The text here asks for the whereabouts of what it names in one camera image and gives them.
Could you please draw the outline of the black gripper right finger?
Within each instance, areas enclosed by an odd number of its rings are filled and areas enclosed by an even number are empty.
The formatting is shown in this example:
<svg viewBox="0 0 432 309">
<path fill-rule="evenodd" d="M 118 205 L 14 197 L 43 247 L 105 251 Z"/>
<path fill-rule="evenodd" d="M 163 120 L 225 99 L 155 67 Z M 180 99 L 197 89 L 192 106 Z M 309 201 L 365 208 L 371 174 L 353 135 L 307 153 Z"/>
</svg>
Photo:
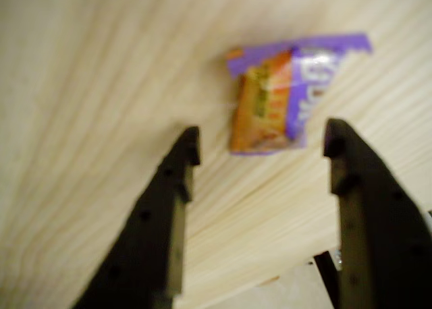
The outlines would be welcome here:
<svg viewBox="0 0 432 309">
<path fill-rule="evenodd" d="M 340 308 L 430 308 L 431 232 L 381 157 L 343 119 L 329 119 L 323 155 L 337 196 Z"/>
</svg>

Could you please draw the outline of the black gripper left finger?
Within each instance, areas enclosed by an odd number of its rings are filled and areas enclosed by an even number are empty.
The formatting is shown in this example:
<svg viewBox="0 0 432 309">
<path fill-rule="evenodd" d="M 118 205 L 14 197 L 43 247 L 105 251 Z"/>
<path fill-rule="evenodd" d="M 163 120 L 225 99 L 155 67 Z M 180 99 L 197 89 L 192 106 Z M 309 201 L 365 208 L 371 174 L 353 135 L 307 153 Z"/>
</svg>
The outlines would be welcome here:
<svg viewBox="0 0 432 309">
<path fill-rule="evenodd" d="M 186 128 L 137 199 L 74 308 L 173 308 L 182 292 L 186 206 L 200 165 L 200 130 Z"/>
</svg>

